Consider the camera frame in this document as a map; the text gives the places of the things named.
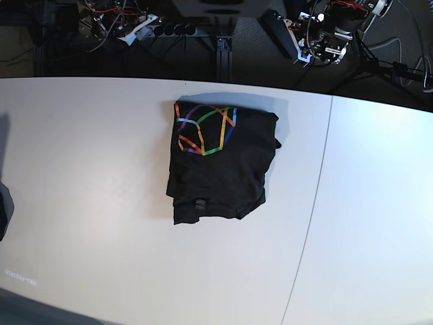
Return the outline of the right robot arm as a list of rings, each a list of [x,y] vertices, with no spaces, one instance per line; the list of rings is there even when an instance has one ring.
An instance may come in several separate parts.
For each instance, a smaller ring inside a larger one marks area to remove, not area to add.
[[[144,1],[77,1],[78,30],[86,37],[95,37],[101,47],[114,38],[128,46],[150,35],[150,24],[159,17]]]

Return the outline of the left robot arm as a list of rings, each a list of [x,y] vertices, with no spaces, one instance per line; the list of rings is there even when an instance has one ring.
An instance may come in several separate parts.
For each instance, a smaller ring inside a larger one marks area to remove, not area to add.
[[[374,18],[391,8],[391,1],[284,1],[287,17],[282,20],[288,32],[291,55],[304,65],[319,60],[339,64],[355,34],[365,30]]]

